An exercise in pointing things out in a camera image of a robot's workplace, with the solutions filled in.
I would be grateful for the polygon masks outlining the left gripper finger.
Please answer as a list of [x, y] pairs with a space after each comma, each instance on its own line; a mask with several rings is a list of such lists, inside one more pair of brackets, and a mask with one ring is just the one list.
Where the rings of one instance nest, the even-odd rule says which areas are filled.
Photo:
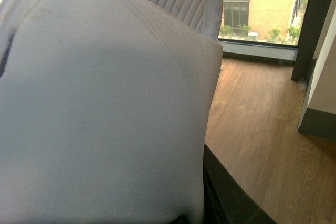
[[275, 223], [204, 146], [204, 223]]

